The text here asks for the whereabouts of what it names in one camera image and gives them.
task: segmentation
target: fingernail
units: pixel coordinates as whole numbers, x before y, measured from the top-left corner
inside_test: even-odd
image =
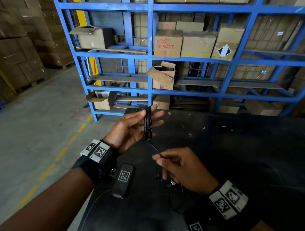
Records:
[[[162,159],[157,159],[157,164],[162,166],[162,161],[163,161]]]

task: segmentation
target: left hand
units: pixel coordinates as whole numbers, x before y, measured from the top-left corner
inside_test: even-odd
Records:
[[[152,105],[151,111],[157,109],[157,104]],[[132,114],[126,114],[112,127],[110,132],[105,136],[103,141],[115,148],[118,154],[122,154],[127,151],[136,142],[143,138],[144,131],[144,117],[146,110],[135,112]],[[164,111],[158,111],[151,114],[151,118],[156,119],[164,115]],[[152,123],[152,128],[164,124],[163,120]]]

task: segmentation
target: wooden pallet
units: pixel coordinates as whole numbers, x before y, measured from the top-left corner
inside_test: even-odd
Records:
[[[25,90],[31,88],[32,86],[36,86],[36,85],[42,83],[44,80],[45,80],[45,79],[42,78],[42,79],[38,79],[38,80],[36,80],[36,81],[33,81],[33,82],[31,82],[30,84],[28,84],[28,85],[26,85],[26,86],[23,86],[23,87],[21,87],[21,88],[16,89],[16,92],[20,94],[20,93],[24,92]]]
[[[66,70],[66,69],[68,69],[70,67],[73,67],[74,65],[75,65],[75,62],[73,61],[73,62],[70,62],[70,63],[68,63],[66,65],[63,65],[63,66],[47,65],[47,64],[45,64],[44,66],[47,69],[64,69],[64,70]]]

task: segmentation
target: hand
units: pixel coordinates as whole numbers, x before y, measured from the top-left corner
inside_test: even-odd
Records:
[[[157,109],[157,104],[152,105],[151,111]],[[127,151],[136,142],[143,138],[144,131],[144,117],[146,110],[135,112],[132,114],[126,114],[112,127],[110,132],[105,136],[103,141],[115,148],[118,154],[122,154]],[[152,120],[164,115],[164,111],[158,111],[151,115]],[[163,120],[152,123],[152,128],[164,124]]]
[[[191,191],[209,194],[219,184],[188,147],[168,149],[152,158],[163,167],[163,179],[170,176]]]

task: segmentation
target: hazard label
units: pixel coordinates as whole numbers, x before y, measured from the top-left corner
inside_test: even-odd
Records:
[[[220,57],[225,57],[227,56],[228,54],[232,53],[231,49],[229,48],[229,45],[225,45],[223,46],[222,48],[220,48],[219,50],[217,50]]]

